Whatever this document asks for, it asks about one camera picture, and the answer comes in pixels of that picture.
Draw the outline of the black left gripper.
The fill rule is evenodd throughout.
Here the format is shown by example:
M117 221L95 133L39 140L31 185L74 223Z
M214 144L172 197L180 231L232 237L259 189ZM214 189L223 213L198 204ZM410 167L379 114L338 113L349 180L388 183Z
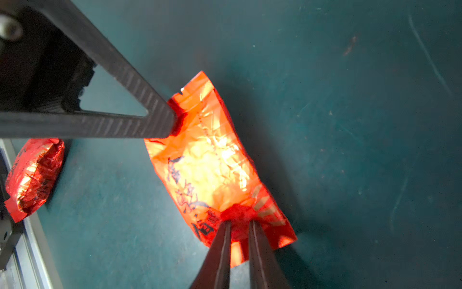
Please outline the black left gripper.
M81 108L100 66L145 116ZM1 1L1 137L166 138L177 116L71 1Z

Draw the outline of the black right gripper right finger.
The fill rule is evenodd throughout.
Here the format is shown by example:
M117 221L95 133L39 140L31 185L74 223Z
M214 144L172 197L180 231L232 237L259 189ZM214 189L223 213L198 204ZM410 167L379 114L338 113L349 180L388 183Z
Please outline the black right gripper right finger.
M257 221L249 223L249 263L252 289L291 288L261 224Z

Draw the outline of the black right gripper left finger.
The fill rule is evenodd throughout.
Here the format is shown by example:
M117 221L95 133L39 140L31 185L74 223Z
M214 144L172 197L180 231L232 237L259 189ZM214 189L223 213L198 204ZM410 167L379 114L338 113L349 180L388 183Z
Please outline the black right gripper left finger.
M190 289L228 289L231 270L230 222L223 222Z

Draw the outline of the red tea bag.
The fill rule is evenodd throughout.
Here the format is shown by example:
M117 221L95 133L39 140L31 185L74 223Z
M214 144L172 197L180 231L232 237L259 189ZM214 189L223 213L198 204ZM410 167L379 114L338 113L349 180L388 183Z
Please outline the red tea bag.
M185 223L210 246L230 221L231 266L249 259L249 223L258 221L269 244L280 249L297 236L241 143L231 116L211 80L198 73L169 105L179 116L167 138L147 138L156 174Z
M6 179L4 202L14 222L35 213L47 200L61 172L64 141L32 138L20 150Z

